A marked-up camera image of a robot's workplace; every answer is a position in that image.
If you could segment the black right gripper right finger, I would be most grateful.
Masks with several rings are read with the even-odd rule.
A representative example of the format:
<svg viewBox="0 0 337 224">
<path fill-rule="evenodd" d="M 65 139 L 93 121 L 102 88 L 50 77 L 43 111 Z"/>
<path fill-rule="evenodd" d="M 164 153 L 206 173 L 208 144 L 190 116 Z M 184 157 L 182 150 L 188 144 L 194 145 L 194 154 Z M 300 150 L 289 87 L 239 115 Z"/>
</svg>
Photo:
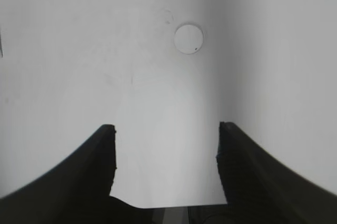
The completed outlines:
<svg viewBox="0 0 337 224">
<path fill-rule="evenodd" d="M 235 223 L 336 223 L 336 195 L 280 163 L 236 124 L 220 123 L 216 161 Z"/>
</svg>

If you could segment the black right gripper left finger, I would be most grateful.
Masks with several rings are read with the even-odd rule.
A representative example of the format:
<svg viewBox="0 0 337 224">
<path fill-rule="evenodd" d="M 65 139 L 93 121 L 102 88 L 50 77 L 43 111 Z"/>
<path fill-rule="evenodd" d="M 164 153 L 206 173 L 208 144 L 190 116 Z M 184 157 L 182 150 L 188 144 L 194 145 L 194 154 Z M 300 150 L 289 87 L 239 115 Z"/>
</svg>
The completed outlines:
<svg viewBox="0 0 337 224">
<path fill-rule="evenodd" d="M 152 209 L 110 195 L 115 134 L 102 125 L 56 167 L 1 199 L 1 223 L 152 223 Z"/>
</svg>

